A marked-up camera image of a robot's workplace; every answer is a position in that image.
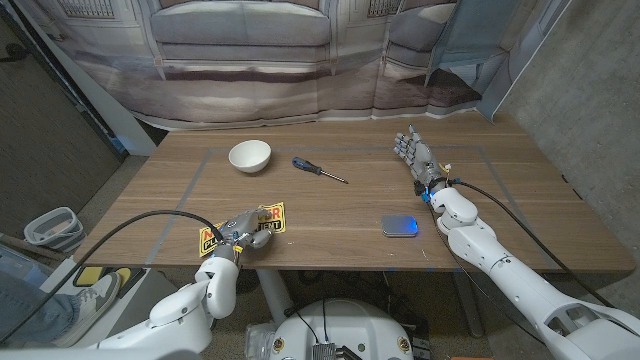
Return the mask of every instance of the table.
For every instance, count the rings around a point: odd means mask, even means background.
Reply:
[[[635,262],[591,208],[563,181],[535,143],[508,115],[496,125],[479,114],[336,121],[237,130],[171,132],[122,192],[76,258],[121,222],[155,209],[194,212],[221,222],[258,205],[283,201],[287,231],[259,250],[247,249],[245,268],[453,271],[459,268],[438,237],[429,210],[413,194],[413,178],[392,151],[397,132],[413,123],[452,177],[494,194],[524,218],[570,268],[629,272]],[[260,139],[272,147],[267,167],[255,175],[228,162],[235,144]],[[349,184],[291,165],[303,157]],[[502,209],[459,187],[500,242],[538,271],[557,266]],[[415,238],[382,235],[381,217],[409,214]],[[200,265],[198,230],[191,219],[156,216],[112,237],[92,265],[145,267]]]

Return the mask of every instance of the shoe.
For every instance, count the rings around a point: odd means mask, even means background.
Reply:
[[[53,341],[58,347],[69,347],[78,342],[87,333],[91,325],[98,320],[111,306],[120,290],[120,275],[110,273],[102,277],[90,288],[84,289],[76,295],[80,303],[80,312],[76,323],[61,337]]]

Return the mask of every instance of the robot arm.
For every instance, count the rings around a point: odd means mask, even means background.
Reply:
[[[158,348],[166,354],[176,350],[199,353],[211,342],[213,319],[229,316],[236,305],[238,260],[242,248],[263,247],[271,230],[260,230],[264,209],[250,210],[227,221],[219,230],[223,240],[198,269],[189,284],[162,299],[151,309],[149,320],[111,336],[92,348]]]
[[[500,288],[527,318],[557,359],[635,359],[640,320],[620,311],[569,297],[518,260],[478,217],[471,201],[447,187],[431,150],[413,126],[398,134],[394,151],[409,165],[421,195],[442,214],[438,228],[449,247]]]

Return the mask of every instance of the yellow warning sign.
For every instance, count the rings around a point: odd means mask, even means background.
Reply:
[[[214,224],[213,226],[215,226],[217,229],[220,229],[220,226],[222,226],[223,224],[224,223],[221,222]],[[207,226],[206,228],[200,229],[200,257],[203,257],[212,252],[213,249],[216,248],[216,246],[218,246],[218,242],[213,236],[213,231],[211,231],[211,228]]]
[[[279,202],[273,205],[260,205],[261,208],[267,210],[267,216],[258,219],[258,231],[263,229],[271,229],[273,232],[281,233],[287,230],[287,223],[284,219],[284,203]]]
[[[259,207],[267,210],[267,216],[258,218],[258,231],[263,229],[272,229],[274,233],[282,233],[287,229],[284,217],[284,203],[280,202],[273,205],[260,205]],[[220,228],[224,222],[214,224],[216,228]],[[205,256],[218,246],[218,242],[213,236],[210,228],[200,229],[200,246],[198,247],[200,257]]]

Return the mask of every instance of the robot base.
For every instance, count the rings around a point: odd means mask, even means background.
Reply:
[[[316,338],[293,314],[275,331],[268,332],[268,325],[261,324],[247,329],[247,344],[263,339],[261,351],[248,351],[249,359],[336,359],[337,353],[353,353],[356,359],[413,359],[409,337],[402,326],[382,310],[367,303],[351,299],[327,299],[325,301],[327,337],[325,341],[322,301],[300,310],[300,316],[318,336],[323,354],[313,354]]]

